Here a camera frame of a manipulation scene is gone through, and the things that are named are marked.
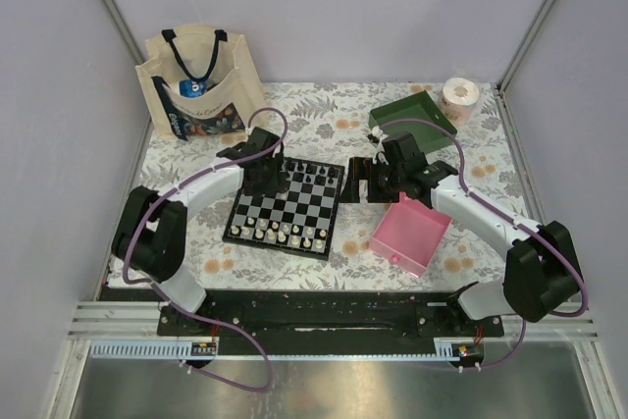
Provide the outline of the black white chess board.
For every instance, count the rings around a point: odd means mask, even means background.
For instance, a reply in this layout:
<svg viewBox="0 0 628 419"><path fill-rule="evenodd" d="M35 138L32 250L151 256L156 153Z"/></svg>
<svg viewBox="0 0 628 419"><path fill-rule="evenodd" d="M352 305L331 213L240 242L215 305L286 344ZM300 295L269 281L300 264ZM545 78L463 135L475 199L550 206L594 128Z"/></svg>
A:
<svg viewBox="0 0 628 419"><path fill-rule="evenodd" d="M286 159L288 188L273 196L235 197L222 241L328 260L344 167Z"/></svg>

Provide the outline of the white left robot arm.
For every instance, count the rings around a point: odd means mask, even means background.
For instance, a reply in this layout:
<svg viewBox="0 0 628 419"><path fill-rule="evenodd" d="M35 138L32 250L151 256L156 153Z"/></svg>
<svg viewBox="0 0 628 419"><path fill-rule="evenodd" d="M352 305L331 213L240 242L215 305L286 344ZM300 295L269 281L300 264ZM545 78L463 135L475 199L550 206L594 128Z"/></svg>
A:
<svg viewBox="0 0 628 419"><path fill-rule="evenodd" d="M166 300L182 310L179 324L201 336L212 327L213 313L202 305L205 289L183 265L188 221L216 200L243 190L254 196L274 194L282 176L283 139L259 127L247 141L217 153L204 169L175 187L159 192L134 188L127 199L112 242L112 254L129 269L146 276Z"/></svg>

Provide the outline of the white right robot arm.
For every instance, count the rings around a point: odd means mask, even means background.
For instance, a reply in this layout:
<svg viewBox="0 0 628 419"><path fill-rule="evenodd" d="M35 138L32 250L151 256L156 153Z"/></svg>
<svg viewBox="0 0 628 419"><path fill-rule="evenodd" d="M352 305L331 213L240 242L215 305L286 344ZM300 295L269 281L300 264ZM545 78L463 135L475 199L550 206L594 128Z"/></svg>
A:
<svg viewBox="0 0 628 419"><path fill-rule="evenodd" d="M560 305L575 294L581 305L572 316L587 310L570 232L557 221L543 225L507 211L471 188L461 167L429 162L410 133L384 138L372 158L351 158L341 202L359 202L362 182L367 183L368 202L398 202L407 196L464 225L503 260L502 281L471 284L454 294L457 305L446 312L454 334L469 336L490 316L515 314L530 323L548 314L562 317Z"/></svg>

